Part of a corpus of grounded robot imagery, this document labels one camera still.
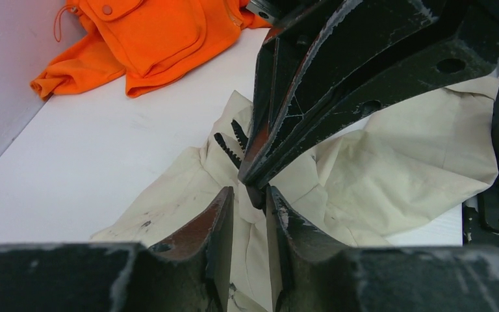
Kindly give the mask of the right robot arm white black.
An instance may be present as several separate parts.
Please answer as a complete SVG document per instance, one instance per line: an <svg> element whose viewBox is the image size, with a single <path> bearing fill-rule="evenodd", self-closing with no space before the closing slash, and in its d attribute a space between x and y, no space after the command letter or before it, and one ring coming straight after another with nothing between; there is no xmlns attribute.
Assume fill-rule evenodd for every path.
<svg viewBox="0 0 499 312"><path fill-rule="evenodd" d="M499 200L499 1L272 1L250 129L252 204L274 185L348 246Z"/></svg>

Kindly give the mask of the beige zip jacket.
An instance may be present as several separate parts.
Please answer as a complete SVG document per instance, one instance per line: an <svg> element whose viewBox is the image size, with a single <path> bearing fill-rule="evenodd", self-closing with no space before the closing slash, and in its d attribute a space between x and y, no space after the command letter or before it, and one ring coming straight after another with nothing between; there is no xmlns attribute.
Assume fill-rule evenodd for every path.
<svg viewBox="0 0 499 312"><path fill-rule="evenodd" d="M388 246L489 188L498 175L491 116L499 79L440 88L373 113L361 129L306 151L271 184L315 226L350 247ZM235 190L229 311L271 311L264 215L213 137L184 150L93 241L151 246Z"/></svg>

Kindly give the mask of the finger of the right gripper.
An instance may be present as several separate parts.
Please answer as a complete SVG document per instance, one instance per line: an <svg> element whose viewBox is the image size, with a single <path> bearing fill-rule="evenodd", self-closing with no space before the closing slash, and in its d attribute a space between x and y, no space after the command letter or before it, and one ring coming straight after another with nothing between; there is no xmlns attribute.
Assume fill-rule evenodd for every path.
<svg viewBox="0 0 499 312"><path fill-rule="evenodd" d="M300 1L294 9L315 2ZM499 1L438 2L439 20L417 35L421 50L349 95L349 101L366 102L358 121L389 105L486 76L495 69L499 61Z"/></svg>
<svg viewBox="0 0 499 312"><path fill-rule="evenodd" d="M349 95L420 51L438 20L438 1L317 1L278 21L257 58L241 182L269 182L356 122L366 102Z"/></svg>

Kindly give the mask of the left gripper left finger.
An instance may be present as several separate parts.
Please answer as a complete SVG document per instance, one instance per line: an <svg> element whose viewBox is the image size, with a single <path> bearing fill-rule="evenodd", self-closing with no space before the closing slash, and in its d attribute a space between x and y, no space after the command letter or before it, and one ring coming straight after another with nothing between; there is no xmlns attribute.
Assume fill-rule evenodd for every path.
<svg viewBox="0 0 499 312"><path fill-rule="evenodd" d="M0 311L225 311L232 187L184 226L137 242L0 244Z"/></svg>

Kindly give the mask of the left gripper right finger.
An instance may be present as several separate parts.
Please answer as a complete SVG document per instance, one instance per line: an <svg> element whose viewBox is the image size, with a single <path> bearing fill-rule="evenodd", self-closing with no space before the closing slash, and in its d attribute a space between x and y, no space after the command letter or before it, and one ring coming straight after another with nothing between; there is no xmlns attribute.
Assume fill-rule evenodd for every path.
<svg viewBox="0 0 499 312"><path fill-rule="evenodd" d="M266 191L275 311L499 311L499 248L351 248Z"/></svg>

